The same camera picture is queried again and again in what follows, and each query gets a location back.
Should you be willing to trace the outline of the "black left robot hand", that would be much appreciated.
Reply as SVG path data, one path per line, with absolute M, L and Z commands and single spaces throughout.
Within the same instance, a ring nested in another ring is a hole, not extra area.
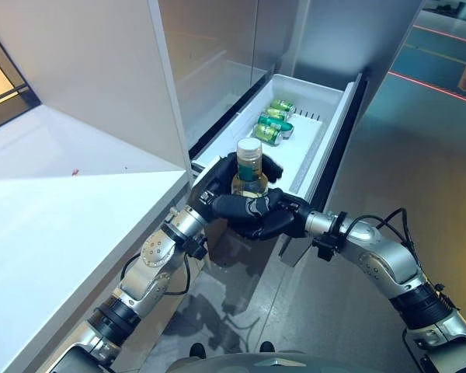
M 274 211 L 283 198 L 283 191 L 275 188 L 261 197 L 233 194 L 231 184 L 237 172 L 234 152 L 219 157 L 196 179 L 187 204 L 207 222 L 216 218 L 256 221 Z

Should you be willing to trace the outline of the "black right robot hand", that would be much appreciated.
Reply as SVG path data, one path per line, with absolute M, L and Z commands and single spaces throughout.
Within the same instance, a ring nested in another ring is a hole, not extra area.
M 280 234 L 291 238 L 304 238 L 305 226 L 312 211 L 310 204 L 280 188 L 270 189 L 265 199 L 269 203 L 262 203 L 264 211 L 261 217 L 253 220 L 230 220 L 228 227 L 241 237 L 252 241 L 264 241 Z

